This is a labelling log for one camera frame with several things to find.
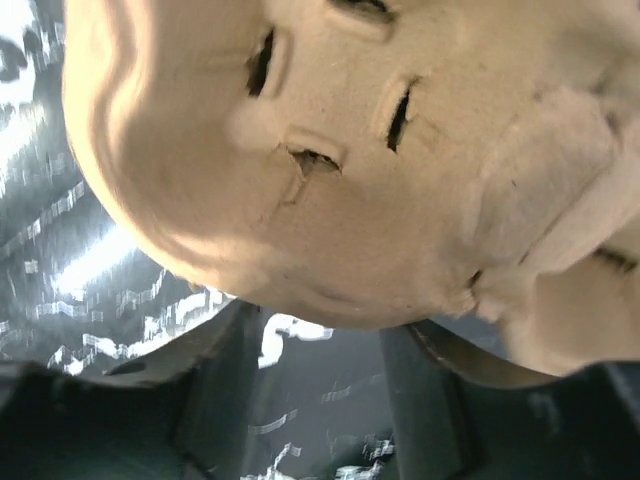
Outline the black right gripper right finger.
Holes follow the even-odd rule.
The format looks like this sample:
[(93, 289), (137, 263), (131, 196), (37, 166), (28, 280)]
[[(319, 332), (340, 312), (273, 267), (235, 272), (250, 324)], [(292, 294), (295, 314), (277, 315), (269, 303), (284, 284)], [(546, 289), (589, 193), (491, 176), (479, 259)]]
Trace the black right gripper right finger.
[(380, 334), (403, 479), (635, 479), (639, 366), (546, 375), (424, 321)]

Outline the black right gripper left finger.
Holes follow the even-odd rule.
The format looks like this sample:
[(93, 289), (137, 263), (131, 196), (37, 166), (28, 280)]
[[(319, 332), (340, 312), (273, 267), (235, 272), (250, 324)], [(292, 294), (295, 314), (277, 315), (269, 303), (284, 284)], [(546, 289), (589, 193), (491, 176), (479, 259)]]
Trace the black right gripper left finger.
[(235, 300), (101, 376), (1, 365), (5, 479), (236, 479), (260, 310)]

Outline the pulp cup carrier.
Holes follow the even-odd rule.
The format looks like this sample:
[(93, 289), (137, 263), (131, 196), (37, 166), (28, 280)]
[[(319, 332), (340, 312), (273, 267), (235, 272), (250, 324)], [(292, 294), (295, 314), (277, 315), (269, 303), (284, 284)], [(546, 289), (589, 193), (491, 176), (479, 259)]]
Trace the pulp cup carrier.
[(189, 282), (311, 322), (639, 356), (635, 1), (68, 1), (100, 203)]

